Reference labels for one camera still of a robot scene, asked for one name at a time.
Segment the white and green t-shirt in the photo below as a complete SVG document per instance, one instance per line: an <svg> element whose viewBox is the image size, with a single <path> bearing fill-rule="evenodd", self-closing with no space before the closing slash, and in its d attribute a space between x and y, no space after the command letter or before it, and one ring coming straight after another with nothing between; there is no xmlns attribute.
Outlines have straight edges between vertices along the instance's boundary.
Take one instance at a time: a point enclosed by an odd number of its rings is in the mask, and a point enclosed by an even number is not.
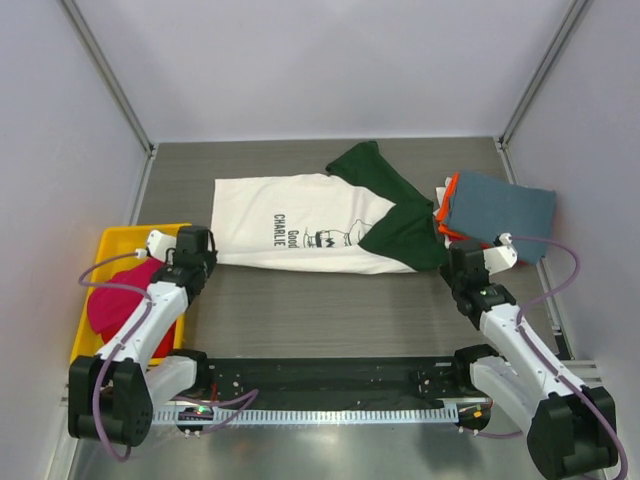
<svg viewBox="0 0 640 480"><path fill-rule="evenodd" d="M438 269L432 200L361 142L324 172L218 179L211 229L225 265L387 274Z"/></svg>

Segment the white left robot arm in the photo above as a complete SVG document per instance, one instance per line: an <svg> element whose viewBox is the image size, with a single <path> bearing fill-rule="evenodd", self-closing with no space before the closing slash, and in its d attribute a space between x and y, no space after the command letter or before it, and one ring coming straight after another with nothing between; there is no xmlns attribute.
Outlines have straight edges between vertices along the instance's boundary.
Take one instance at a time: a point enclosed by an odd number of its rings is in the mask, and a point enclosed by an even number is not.
<svg viewBox="0 0 640 480"><path fill-rule="evenodd" d="M155 411L185 394L198 400L212 387L206 353L173 349L158 365L151 360L171 325L202 292L217 263L212 232L184 225L176 234L150 232L133 258L161 261L148 287L123 285L140 301L124 325L95 354L79 355L68 371L67 428L71 437L139 446Z"/></svg>

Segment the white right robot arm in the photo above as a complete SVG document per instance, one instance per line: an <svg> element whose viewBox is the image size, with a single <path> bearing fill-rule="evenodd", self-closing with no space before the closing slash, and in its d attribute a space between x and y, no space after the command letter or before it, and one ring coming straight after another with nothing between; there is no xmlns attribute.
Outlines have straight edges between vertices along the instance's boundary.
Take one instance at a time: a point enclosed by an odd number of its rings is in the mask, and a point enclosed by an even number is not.
<svg viewBox="0 0 640 480"><path fill-rule="evenodd" d="M473 240L450 245L439 272L458 311L486 343L455 352L451 383L460 394L486 394L519 427L546 479L566 479L628 459L617 435L616 405L603 386L591 387L563 363L526 321L524 308L493 274L513 267L513 237L485 249Z"/></svg>

